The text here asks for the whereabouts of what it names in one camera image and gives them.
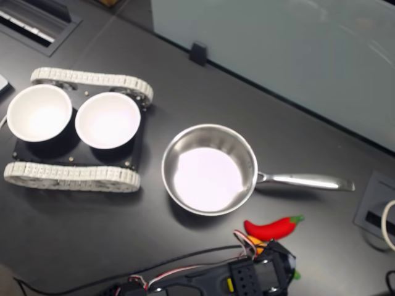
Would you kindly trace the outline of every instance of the toy chili pepper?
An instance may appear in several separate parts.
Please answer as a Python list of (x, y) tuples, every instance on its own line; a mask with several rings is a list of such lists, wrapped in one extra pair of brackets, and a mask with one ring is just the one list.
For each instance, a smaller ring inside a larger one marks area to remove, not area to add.
[(291, 234), (296, 225), (304, 219), (303, 216), (293, 216), (282, 218), (268, 225), (254, 225), (250, 221), (244, 221), (244, 228), (250, 236), (254, 236), (261, 241), (270, 241), (271, 239), (282, 239)]

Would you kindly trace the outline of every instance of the dark desk surface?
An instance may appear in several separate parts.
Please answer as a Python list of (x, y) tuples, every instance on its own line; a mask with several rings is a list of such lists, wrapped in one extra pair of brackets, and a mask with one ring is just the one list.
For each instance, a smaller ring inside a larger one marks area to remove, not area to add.
[[(386, 290), (384, 275), (395, 267), (394, 254), (369, 247), (352, 220), (372, 171), (395, 178), (395, 159), (215, 68), (191, 63), (184, 52), (86, 1), (71, 1), (70, 9), (84, 21), (51, 58), (0, 34), (0, 72), (15, 87), (0, 98), (0, 117), (15, 93), (30, 84), (36, 67), (146, 80), (155, 98), (139, 170), (142, 189), (137, 194), (38, 191), (0, 180), (1, 263), (34, 286), (57, 291), (193, 250), (234, 244), (231, 232), (242, 229), (246, 218), (264, 224), (302, 213), (306, 220), (281, 241), (297, 256), (302, 274), (290, 295)], [(352, 178), (357, 190), (267, 190), (253, 193), (229, 215), (191, 217), (166, 194), (160, 160), (178, 132), (198, 123), (218, 123), (241, 133), (262, 171)], [(0, 168), (12, 160), (14, 144), (3, 128)]]

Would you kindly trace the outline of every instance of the yellow label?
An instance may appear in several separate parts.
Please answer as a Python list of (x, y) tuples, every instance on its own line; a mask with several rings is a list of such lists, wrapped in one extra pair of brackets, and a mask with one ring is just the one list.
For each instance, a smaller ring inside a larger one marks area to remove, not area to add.
[(227, 279), (227, 283), (228, 283), (229, 291), (233, 293), (235, 289), (233, 288), (233, 283), (230, 277)]

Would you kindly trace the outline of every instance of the saucepan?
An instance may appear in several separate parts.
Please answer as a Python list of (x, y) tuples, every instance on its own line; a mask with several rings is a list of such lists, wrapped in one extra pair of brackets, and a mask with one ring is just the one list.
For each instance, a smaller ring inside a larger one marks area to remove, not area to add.
[(236, 131), (221, 125), (197, 125), (178, 134), (162, 159), (162, 178), (171, 198), (198, 215), (219, 216), (242, 206), (262, 183), (354, 191), (352, 181), (325, 175), (268, 175)]

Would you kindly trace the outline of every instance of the white bowl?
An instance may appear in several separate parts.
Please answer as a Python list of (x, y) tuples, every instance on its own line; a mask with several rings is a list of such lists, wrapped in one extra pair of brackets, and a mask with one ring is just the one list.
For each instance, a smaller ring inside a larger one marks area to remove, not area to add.
[(103, 92), (81, 106), (75, 129), (87, 145), (112, 149), (124, 145), (136, 134), (140, 120), (134, 100), (118, 92)]
[(69, 96), (57, 86), (39, 84), (17, 94), (7, 110), (8, 127), (28, 142), (41, 142), (57, 136), (73, 113)]

